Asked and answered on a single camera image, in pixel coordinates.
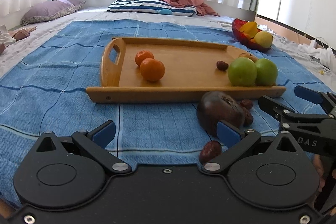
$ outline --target dried red date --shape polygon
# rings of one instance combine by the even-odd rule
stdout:
[[[229,67],[229,64],[224,61],[217,61],[216,67],[219,70],[227,70],[227,68]]]
[[[253,116],[252,116],[251,112],[246,107],[242,107],[242,109],[245,113],[245,121],[244,121],[243,126],[247,127],[247,126],[249,126],[253,123]]]
[[[246,109],[251,109],[253,107],[253,102],[249,99],[241,100],[239,104]]]
[[[204,164],[222,153],[222,146],[217,141],[210,141],[205,144],[198,156],[199,162]]]

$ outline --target blue gripper pad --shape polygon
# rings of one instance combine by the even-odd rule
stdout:
[[[221,121],[219,121],[217,124],[217,137],[227,148],[234,146],[242,139],[239,133]]]
[[[116,135],[116,124],[113,121],[107,121],[100,127],[96,128],[96,130],[97,132],[94,132],[91,140],[101,148],[105,148]]]
[[[321,94],[319,92],[308,89],[304,86],[297,85],[294,88],[294,93],[295,93],[295,96],[297,96],[299,98],[302,98],[302,99],[305,99],[309,102],[312,102],[315,105],[319,105],[319,104],[323,103],[323,99],[322,99]]]

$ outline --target wooden tray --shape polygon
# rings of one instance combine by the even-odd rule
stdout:
[[[110,52],[117,52],[115,63]],[[149,50],[163,62],[164,77],[155,83],[142,78],[134,58]],[[230,64],[241,53],[234,46],[177,39],[119,37],[105,48],[100,66],[101,86],[86,93],[96,103],[197,102],[207,91],[221,90],[235,99],[257,99],[262,95],[281,96],[283,86],[232,86],[227,73],[216,68],[218,60]]]

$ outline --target purple pillow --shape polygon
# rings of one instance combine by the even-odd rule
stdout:
[[[21,24],[34,24],[54,20],[75,12],[75,6],[67,0],[51,0],[33,6],[22,17]]]
[[[83,7],[85,4],[85,1],[80,1],[80,0],[67,0],[72,3],[72,5],[75,7],[75,11],[78,11]]]

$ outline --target tray handle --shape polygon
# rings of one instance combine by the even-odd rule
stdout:
[[[110,53],[114,49],[117,52],[115,63],[110,59]],[[126,52],[126,43],[122,38],[115,38],[105,47],[100,64],[100,85],[118,86],[122,65]]]

